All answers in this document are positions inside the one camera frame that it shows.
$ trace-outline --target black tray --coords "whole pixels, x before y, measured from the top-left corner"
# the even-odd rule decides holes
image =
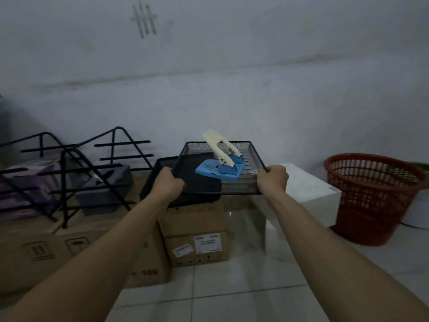
[[[157,178],[161,169],[164,167],[172,168],[174,166],[174,164],[176,163],[177,159],[178,159],[178,156],[175,156],[175,157],[159,158],[156,161],[145,185],[143,186],[142,190],[140,191],[140,200],[143,200],[144,198],[146,198],[147,195],[151,192],[152,187],[153,187],[154,182],[155,182],[155,179]],[[171,202],[168,207],[173,208],[173,207],[180,207],[183,205],[214,202],[214,201],[219,200],[220,198],[221,198],[221,195],[217,195],[217,194],[214,194],[214,195],[190,195],[190,194],[183,193],[182,195],[179,196],[178,199]]]
[[[216,159],[210,146],[204,141],[187,142],[177,159],[172,172],[177,178],[185,181],[184,192],[189,195],[260,195],[256,176],[264,168],[259,154],[250,141],[231,141],[244,158],[245,167],[237,181],[211,178],[195,173],[195,169],[206,159]],[[226,145],[217,145],[227,153]]]

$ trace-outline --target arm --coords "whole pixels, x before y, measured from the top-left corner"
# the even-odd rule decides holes
[[[6,321],[104,321],[158,215],[180,195],[183,185],[164,168],[146,199],[27,293],[10,310]]]
[[[276,211],[305,279],[329,320],[428,321],[429,308],[285,194],[283,166],[262,170],[258,186]]]

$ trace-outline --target hand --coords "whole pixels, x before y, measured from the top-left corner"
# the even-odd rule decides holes
[[[261,193],[267,198],[272,198],[280,193],[284,194],[289,178],[286,168],[282,165],[275,165],[269,166],[267,169],[268,173],[264,168],[258,172],[257,182]]]
[[[164,167],[155,179],[151,194],[170,203],[179,197],[184,186],[185,182],[181,178],[174,178],[171,168]]]

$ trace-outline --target tally mark on wall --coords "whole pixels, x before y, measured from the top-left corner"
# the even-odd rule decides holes
[[[132,6],[132,9],[134,10],[134,16],[131,18],[131,21],[137,22],[137,28],[139,29],[140,37],[144,39],[145,33],[146,35],[149,35],[149,26],[147,25],[147,22],[149,22],[149,24],[151,25],[152,33],[156,35],[157,31],[155,29],[154,20],[157,18],[157,15],[152,14],[151,7],[149,6],[149,4],[145,5],[146,13],[143,9],[143,4],[141,1],[138,2],[138,6],[140,9],[140,13],[138,12],[137,6],[135,4],[133,4]]]

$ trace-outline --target purple package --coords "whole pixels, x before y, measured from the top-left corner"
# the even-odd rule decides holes
[[[37,188],[35,190],[25,191],[25,193],[36,203],[43,206],[45,211],[50,214],[60,205],[60,195],[50,195],[50,191],[61,189],[61,175],[45,175],[38,176],[38,173],[59,170],[60,162],[58,159],[51,160],[34,160],[28,161],[20,165],[9,167],[8,169],[14,168],[26,168],[27,170],[4,174],[11,183],[18,188]],[[75,173],[67,174],[67,187],[78,187],[82,185],[80,178]],[[10,187],[4,181],[0,181],[0,192],[8,191]],[[19,194],[18,192],[8,193],[0,195],[0,209],[13,208],[22,205],[30,205],[31,203]],[[0,214],[0,222],[11,221],[21,218],[31,218],[42,216],[43,213],[35,208],[22,209],[10,212],[4,212]]]

